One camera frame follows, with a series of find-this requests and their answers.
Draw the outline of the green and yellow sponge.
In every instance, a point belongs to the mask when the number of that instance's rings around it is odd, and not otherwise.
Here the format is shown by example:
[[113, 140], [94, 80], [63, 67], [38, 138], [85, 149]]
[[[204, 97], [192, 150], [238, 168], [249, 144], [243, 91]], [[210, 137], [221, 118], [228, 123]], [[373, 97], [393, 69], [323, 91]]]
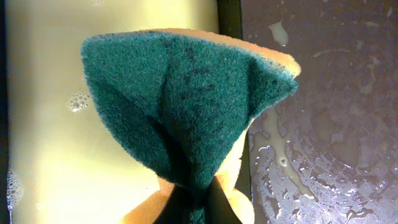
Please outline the green and yellow sponge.
[[159, 181], [122, 223], [153, 223], [176, 185], [190, 192], [189, 223], [206, 223], [214, 177], [239, 220], [254, 222], [235, 186], [246, 133], [297, 91], [291, 55], [202, 30], [151, 29], [87, 38], [81, 59], [103, 124]]

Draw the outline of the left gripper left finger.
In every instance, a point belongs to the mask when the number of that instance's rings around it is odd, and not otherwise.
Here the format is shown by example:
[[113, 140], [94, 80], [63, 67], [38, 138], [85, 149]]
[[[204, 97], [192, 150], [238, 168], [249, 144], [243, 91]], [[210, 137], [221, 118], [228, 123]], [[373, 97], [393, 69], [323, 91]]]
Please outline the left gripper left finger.
[[189, 224], [189, 216], [190, 192], [176, 185], [153, 224]]

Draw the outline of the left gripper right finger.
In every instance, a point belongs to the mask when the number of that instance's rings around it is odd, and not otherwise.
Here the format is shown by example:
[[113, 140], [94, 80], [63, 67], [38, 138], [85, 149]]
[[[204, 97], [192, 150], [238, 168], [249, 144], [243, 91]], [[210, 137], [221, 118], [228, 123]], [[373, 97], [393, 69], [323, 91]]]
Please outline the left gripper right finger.
[[216, 177], [211, 181], [205, 197], [205, 222], [206, 224], [242, 224]]

